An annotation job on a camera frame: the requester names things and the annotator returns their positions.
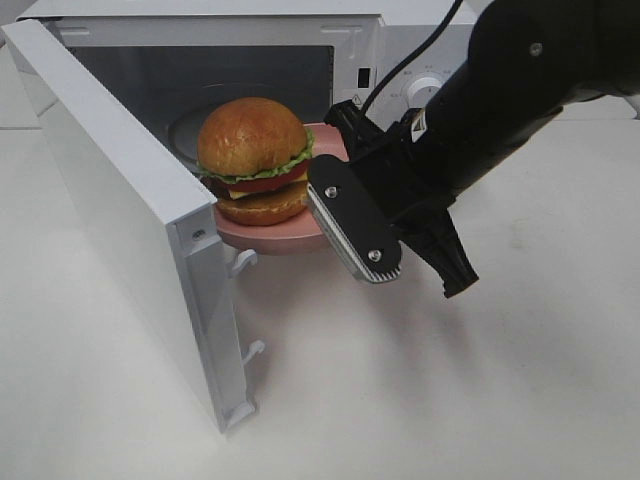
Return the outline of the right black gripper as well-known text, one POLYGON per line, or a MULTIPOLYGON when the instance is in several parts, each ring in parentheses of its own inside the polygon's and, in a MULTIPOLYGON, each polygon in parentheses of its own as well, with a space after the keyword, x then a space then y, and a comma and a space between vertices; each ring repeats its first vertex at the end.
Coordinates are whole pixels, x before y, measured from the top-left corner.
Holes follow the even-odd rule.
POLYGON ((325 122, 340 132, 349 164, 329 154, 310 161, 308 208, 355 279, 381 284, 400 276, 402 250, 392 229, 438 273, 451 298, 478 275, 448 211, 454 196, 414 165, 410 127, 418 113, 412 108, 382 130, 352 101, 333 105, 325 122))

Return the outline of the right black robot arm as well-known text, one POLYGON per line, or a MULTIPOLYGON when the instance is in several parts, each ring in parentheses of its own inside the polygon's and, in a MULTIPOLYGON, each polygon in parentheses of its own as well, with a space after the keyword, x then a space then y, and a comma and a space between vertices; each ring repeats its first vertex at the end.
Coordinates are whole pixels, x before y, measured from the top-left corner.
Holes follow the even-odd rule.
POLYGON ((495 1, 423 108, 381 129, 352 101, 331 107, 347 159, 311 161, 311 213, 355 278, 396 279, 409 248, 454 296, 477 274, 449 207, 566 105, 636 95, 638 55, 635 1, 495 1))

